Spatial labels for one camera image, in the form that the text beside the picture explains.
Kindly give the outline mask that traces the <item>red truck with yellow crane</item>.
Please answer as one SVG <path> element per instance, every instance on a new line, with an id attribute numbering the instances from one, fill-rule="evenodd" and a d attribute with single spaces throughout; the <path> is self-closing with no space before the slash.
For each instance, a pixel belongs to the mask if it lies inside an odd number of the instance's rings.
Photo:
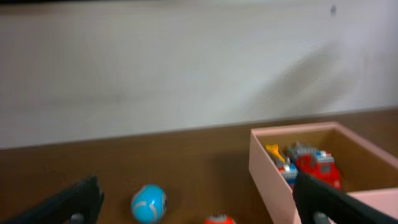
<path id="1" fill-rule="evenodd" d="M 296 178 L 299 173 L 295 164 L 290 161 L 290 158 L 287 157 L 281 149 L 279 149 L 277 144 L 266 145 L 266 152 L 287 184 L 291 188 L 294 188 Z"/>

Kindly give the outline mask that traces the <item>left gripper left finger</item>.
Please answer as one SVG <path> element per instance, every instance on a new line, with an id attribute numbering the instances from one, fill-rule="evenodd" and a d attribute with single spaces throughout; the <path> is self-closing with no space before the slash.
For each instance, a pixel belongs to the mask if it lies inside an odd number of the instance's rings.
<path id="1" fill-rule="evenodd" d="M 2 221 L 3 224 L 65 223 L 80 215 L 81 223 L 95 224 L 104 201 L 98 178 L 89 176 L 33 207 Z"/>

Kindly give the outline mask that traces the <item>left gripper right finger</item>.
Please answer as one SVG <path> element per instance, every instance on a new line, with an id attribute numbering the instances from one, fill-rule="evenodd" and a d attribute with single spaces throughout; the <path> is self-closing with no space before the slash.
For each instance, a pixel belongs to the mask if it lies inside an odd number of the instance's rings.
<path id="1" fill-rule="evenodd" d="M 397 224 L 397 219 L 304 172 L 296 178 L 293 198 L 302 223 Z"/>

